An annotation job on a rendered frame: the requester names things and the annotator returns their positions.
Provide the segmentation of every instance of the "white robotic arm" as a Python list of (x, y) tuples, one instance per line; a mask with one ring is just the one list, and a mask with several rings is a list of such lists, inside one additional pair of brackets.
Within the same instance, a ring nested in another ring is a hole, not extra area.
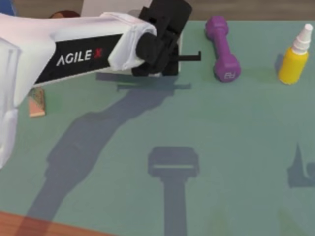
[(153, 0), (139, 18), (115, 12), (58, 19), (0, 14), (0, 169), (14, 147), (17, 108), (34, 85), (106, 69), (176, 75), (178, 61), (201, 60), (200, 53), (178, 55), (191, 11), (184, 0)]

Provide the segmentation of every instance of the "dumbbell logo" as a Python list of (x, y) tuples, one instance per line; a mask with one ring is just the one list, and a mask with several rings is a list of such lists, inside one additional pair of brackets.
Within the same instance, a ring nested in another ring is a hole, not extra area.
[(226, 36), (228, 24), (223, 16), (211, 17), (205, 27), (206, 36), (213, 41), (218, 56), (214, 72), (222, 82), (231, 82), (241, 74), (241, 66), (237, 58), (231, 54)]

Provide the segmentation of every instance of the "white bottle cap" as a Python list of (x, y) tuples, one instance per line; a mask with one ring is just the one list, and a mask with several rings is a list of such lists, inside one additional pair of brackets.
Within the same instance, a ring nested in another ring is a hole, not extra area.
[(305, 24), (300, 34), (296, 37), (292, 50), (294, 53), (302, 55), (307, 52), (311, 43), (313, 26), (311, 24)]

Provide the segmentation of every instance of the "green tabletop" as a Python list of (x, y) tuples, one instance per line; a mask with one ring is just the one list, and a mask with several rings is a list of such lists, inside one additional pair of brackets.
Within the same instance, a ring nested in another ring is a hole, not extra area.
[(25, 101), (0, 210), (120, 236), (315, 235), (314, 44), (297, 84), (275, 71), (305, 22), (229, 22), (243, 71), (226, 84), (204, 24), (178, 78), (47, 85), (43, 118)]

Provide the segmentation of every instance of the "bottle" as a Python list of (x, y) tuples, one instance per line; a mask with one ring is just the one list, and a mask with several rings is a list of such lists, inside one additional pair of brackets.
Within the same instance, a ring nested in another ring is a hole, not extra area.
[(305, 24), (303, 30), (296, 37), (293, 46), (287, 50), (278, 72), (278, 78), (284, 84), (291, 85), (300, 79), (309, 58), (308, 49), (311, 43), (312, 31), (313, 26)]

